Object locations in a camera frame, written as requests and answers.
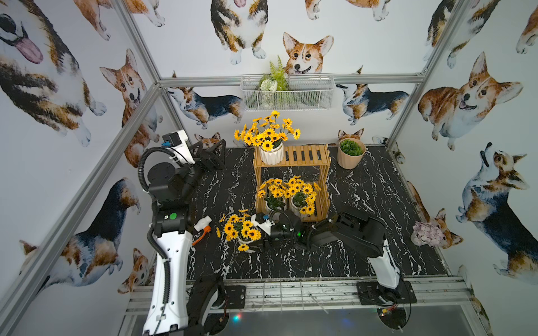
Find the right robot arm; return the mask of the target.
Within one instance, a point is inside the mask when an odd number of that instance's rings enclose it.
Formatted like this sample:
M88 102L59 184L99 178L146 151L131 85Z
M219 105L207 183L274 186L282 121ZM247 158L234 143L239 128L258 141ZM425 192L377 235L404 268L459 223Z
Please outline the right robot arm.
M331 218L306 225L290 210L273 210L261 224L266 226L263 230L270 242L290 241L306 252L340 241L368 260L381 291L394 293L401 286L402 275L392 257L385 226L365 211L347 207Z

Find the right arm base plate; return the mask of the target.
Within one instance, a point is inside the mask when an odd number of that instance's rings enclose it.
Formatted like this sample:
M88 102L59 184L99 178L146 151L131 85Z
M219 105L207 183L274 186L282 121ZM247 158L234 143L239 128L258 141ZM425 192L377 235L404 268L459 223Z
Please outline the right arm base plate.
M417 302L411 283L402 279L395 289L383 287L377 281L358 282L356 286L359 300L363 305L391 307Z

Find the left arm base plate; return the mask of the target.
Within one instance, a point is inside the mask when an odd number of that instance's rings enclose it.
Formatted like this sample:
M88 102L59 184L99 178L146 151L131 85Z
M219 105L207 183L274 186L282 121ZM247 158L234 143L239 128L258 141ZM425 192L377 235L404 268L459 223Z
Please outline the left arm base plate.
M217 292L212 299L212 309L243 309L246 300L246 286L225 285L217 288Z

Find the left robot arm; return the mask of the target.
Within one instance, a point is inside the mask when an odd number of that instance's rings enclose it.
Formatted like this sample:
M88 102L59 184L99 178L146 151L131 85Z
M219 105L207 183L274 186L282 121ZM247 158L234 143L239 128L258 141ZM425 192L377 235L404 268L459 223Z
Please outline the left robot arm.
M169 140L143 152L138 178L151 197L147 240L157 253L154 288L143 335L206 335L206 317L214 305L228 301L219 275L203 277L186 288L187 262L193 243L191 198L210 172L225 167L226 142L210 148L198 142Z

